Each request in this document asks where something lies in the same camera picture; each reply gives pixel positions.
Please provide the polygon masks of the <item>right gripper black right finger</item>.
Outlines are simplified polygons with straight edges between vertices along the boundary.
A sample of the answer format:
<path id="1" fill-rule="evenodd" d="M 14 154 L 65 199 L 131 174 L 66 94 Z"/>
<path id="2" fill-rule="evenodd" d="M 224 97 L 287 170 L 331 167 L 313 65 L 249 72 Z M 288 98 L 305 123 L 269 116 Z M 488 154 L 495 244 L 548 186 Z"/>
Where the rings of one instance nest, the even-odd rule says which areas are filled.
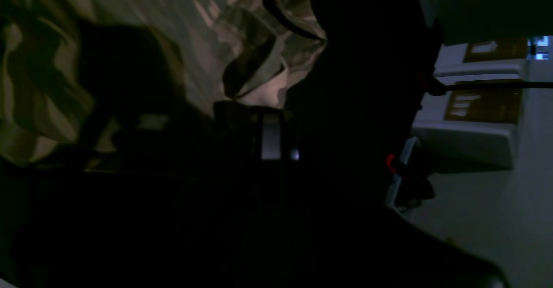
<path id="1" fill-rule="evenodd" d="M 507 288 L 492 262 L 430 236 L 385 205 L 392 180 L 385 146 L 361 164 L 358 182 L 346 164 L 280 115 L 282 160 L 316 226 L 322 279 L 341 288 Z"/>

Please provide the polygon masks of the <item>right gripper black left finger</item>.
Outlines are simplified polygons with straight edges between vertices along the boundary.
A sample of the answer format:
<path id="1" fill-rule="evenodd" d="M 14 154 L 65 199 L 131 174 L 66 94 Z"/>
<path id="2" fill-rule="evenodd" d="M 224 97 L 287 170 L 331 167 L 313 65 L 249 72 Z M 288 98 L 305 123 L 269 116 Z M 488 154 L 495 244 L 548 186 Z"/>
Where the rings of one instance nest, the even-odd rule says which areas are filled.
<path id="1" fill-rule="evenodd" d="M 191 288 L 215 276 L 205 237 L 228 199 L 264 162 L 282 110 L 231 101 L 214 106 L 215 135 L 190 123 L 134 129 L 122 150 L 84 166 L 57 157 L 25 171 L 33 207 L 13 239 L 20 288 Z"/>

